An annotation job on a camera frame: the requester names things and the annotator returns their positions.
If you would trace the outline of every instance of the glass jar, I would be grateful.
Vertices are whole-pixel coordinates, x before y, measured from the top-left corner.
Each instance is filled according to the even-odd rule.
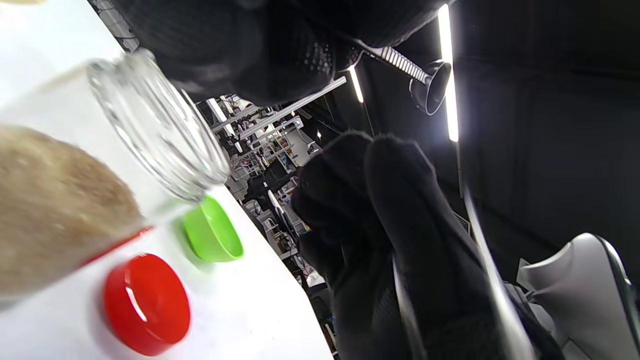
[[[53,79],[0,110],[0,299],[176,218],[228,173],[149,51]]]

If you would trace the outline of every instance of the black fabric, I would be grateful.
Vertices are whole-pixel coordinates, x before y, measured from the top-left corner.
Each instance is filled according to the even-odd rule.
[[[140,45],[194,101],[236,93],[256,105],[312,94],[355,64],[362,37],[398,44],[443,0],[113,0]]]
[[[410,358],[392,253],[430,359],[504,358],[477,246],[414,143],[340,137],[303,168],[292,205],[312,228],[300,252],[333,290],[341,359]],[[562,358],[544,341],[541,352]]]

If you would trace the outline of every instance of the white table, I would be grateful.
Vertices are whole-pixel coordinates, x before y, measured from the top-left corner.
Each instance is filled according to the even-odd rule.
[[[120,54],[86,0],[0,3],[0,106],[90,58]],[[100,312],[106,274],[140,252],[169,263],[191,302],[189,334],[160,358],[331,359],[293,276],[231,194],[222,186],[212,194],[236,226],[243,259],[202,263],[177,228],[156,229],[0,312],[0,359],[143,358],[111,334]]]

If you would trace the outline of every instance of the person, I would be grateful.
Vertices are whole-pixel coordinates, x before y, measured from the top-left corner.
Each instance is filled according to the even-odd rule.
[[[311,231],[300,253],[332,290],[340,358],[414,359],[392,259],[428,359],[505,359],[477,245],[413,142],[348,133],[300,172],[292,206]],[[518,315],[541,359],[563,359],[533,315]]]

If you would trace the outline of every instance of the black ceiling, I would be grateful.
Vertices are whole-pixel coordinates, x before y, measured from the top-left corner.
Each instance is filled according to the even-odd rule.
[[[631,0],[451,6],[462,169],[506,279],[519,258],[539,261],[593,232],[640,281],[639,7]],[[397,49],[423,65],[439,48],[434,21]],[[414,139],[464,213],[444,108],[425,116],[408,78],[375,60],[363,58],[357,71],[366,108],[348,77],[326,97],[323,122]],[[320,101],[310,112],[322,113]]]

